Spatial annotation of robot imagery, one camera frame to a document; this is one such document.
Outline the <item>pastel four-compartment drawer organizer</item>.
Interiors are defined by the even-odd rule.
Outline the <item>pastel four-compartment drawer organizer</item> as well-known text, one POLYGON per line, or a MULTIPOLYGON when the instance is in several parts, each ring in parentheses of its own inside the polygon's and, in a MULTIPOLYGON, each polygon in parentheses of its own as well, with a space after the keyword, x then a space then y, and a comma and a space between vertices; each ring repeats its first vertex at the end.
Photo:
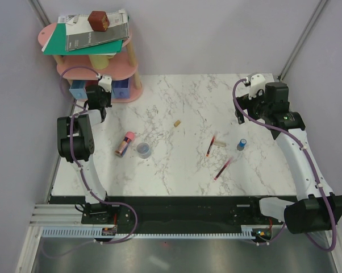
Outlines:
MULTIPOLYGON (((70 93, 76 100, 86 100, 86 87, 89 85, 97 85, 97 80, 74 80, 69 88, 70 93)), ((129 99, 131 96, 130 79, 112 82, 112 98, 129 99)))

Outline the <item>pink-capped clear tube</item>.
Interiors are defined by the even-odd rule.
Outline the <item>pink-capped clear tube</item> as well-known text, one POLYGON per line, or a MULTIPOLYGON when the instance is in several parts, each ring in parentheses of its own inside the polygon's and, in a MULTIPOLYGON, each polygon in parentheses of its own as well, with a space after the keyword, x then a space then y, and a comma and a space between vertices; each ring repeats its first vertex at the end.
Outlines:
POLYGON ((135 134, 133 132, 128 131, 123 140, 121 141, 119 147, 115 150, 115 155, 118 157, 123 157, 123 155, 126 153, 128 146, 131 144, 131 142, 135 139, 135 134))

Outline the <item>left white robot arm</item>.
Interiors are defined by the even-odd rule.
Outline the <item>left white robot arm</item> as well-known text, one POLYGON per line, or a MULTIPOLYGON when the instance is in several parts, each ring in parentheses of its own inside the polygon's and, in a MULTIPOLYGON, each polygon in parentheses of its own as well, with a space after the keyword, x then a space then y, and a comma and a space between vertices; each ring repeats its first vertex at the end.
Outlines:
POLYGON ((111 107, 111 92, 98 84, 87 86, 85 91, 85 110, 57 119, 57 149, 76 171, 85 201, 97 204, 105 201, 107 192, 95 169, 92 127, 105 121, 106 109, 111 107))

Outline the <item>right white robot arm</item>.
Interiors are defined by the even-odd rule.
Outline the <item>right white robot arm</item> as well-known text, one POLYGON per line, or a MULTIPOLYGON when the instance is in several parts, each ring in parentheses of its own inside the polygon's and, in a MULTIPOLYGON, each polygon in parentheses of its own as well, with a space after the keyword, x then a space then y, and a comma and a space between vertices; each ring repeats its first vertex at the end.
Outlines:
POLYGON ((246 119, 270 130, 282 150, 293 177, 296 202, 263 197, 249 210, 256 224, 269 217, 286 224, 292 234, 336 232, 342 216, 342 195, 334 194, 310 151, 301 115, 290 111, 289 88, 281 82, 262 82, 255 93, 233 96, 239 123, 246 119))

